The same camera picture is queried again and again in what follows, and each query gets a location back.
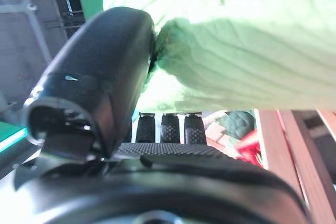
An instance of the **black rubber grip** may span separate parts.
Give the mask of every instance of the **black rubber grip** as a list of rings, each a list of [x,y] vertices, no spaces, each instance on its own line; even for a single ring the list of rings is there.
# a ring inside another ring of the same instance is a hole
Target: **black rubber grip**
[[[136,130],[137,143],[155,143],[155,118],[152,115],[139,117],[138,129]]]
[[[206,144],[204,125],[200,116],[190,115],[185,117],[184,142],[186,144]]]
[[[162,116],[161,143],[180,143],[179,118],[174,114]]]

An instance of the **textured rubber surface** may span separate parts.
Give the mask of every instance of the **textured rubber surface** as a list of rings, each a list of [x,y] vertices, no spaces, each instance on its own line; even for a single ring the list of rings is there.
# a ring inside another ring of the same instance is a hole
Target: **textured rubber surface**
[[[155,118],[153,116],[139,117],[135,141],[137,143],[155,143]]]
[[[179,118],[173,114],[162,116],[161,143],[180,143]]]
[[[155,143],[123,143],[117,155],[196,155],[208,157],[225,156],[217,149],[203,144],[155,144]]]
[[[184,119],[184,141],[186,144],[206,144],[202,118],[197,115]]]

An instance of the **black plastic housing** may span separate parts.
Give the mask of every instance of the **black plastic housing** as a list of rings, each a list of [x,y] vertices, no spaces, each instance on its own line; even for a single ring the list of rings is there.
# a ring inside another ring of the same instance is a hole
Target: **black plastic housing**
[[[60,137],[58,146],[70,146],[67,157],[83,157],[93,145],[110,157],[129,129],[153,46],[153,21],[141,10],[116,7],[84,24],[25,102],[30,141],[42,145],[50,136],[83,135],[86,142]],[[77,153],[81,144],[85,151]]]

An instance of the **wooden slat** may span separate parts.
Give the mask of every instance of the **wooden slat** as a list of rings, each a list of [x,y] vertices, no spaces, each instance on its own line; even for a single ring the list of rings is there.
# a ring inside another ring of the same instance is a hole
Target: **wooden slat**
[[[255,110],[255,117],[264,168],[278,175],[302,196],[297,172],[277,111]]]
[[[336,141],[336,115],[331,111],[321,111],[319,110],[319,115],[322,118],[322,121],[327,126],[330,134]]]
[[[334,217],[336,217],[336,191],[332,184],[330,174],[321,157],[321,155],[323,154],[320,154],[314,140],[312,139],[311,132],[308,131],[305,122],[301,118],[301,111],[293,111],[293,115],[303,136],[303,139],[305,140],[310,157],[315,164],[316,171],[318,172],[321,182],[323,184]]]
[[[316,224],[336,223],[326,191],[306,145],[300,127],[291,111],[279,111],[286,138],[292,152],[305,199]]]

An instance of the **broccoli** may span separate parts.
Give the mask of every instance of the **broccoli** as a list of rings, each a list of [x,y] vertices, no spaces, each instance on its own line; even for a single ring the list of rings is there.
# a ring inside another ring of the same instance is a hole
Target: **broccoli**
[[[240,140],[254,129],[254,125],[255,119],[248,112],[227,112],[227,116],[224,117],[223,121],[223,127],[225,127],[224,134]]]

